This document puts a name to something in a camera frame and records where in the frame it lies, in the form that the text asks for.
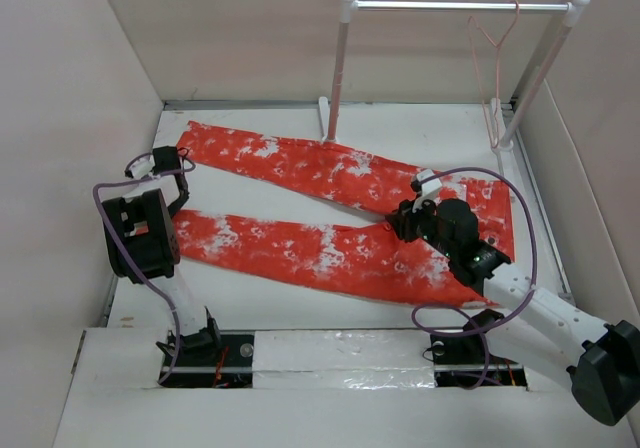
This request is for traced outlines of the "red white tie-dye trousers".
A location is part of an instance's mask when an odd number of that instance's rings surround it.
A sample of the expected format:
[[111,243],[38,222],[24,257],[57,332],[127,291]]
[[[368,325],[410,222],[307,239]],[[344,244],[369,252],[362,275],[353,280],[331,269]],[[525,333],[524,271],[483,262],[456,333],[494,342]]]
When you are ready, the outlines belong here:
[[398,304],[474,303],[478,295],[387,216],[412,198],[419,167],[309,139],[188,123],[179,138],[201,171],[253,185],[225,212],[195,203],[174,219],[197,262],[305,288]]

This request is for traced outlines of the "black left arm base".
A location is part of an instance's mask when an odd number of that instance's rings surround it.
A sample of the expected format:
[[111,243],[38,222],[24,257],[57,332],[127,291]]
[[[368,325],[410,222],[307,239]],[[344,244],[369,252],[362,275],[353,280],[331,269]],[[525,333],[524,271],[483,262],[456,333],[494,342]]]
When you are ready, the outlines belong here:
[[253,331],[220,331],[213,319],[182,336],[175,364],[175,335],[156,346],[163,355],[159,384],[165,388],[244,389],[253,386]]

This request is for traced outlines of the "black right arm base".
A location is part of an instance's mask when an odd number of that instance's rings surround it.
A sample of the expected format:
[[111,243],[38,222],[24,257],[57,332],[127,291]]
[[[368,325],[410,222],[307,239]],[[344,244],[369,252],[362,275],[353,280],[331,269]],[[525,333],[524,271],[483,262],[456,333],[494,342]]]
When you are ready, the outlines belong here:
[[489,326],[503,315],[486,309],[453,329],[422,328],[430,343],[423,357],[433,364],[437,388],[525,387],[526,376],[520,364],[491,354],[479,334],[469,335],[475,328]]

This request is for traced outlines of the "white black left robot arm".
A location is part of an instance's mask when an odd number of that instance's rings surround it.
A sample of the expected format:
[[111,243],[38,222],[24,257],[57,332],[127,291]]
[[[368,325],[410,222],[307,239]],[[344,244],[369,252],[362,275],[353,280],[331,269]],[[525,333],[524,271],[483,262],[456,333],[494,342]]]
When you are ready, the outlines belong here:
[[114,274],[147,286],[168,306],[175,330],[157,343],[174,366],[212,365],[222,355],[215,319],[198,305],[178,270],[180,247],[173,218],[189,198],[187,151],[154,148],[129,163],[122,187],[132,190],[102,200],[100,192],[116,183],[97,185],[94,201],[102,218],[109,263]]

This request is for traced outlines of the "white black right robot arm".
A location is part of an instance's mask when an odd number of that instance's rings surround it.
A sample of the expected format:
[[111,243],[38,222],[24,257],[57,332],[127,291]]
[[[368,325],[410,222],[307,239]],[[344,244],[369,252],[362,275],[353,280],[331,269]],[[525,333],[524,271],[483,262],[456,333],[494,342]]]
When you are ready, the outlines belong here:
[[485,310],[467,324],[462,349],[468,358],[516,361],[565,388],[607,426],[638,404],[638,328],[626,320],[608,323],[537,286],[481,239],[468,203],[405,200],[386,220],[400,240],[426,242],[447,258],[458,282],[507,309],[504,316]]

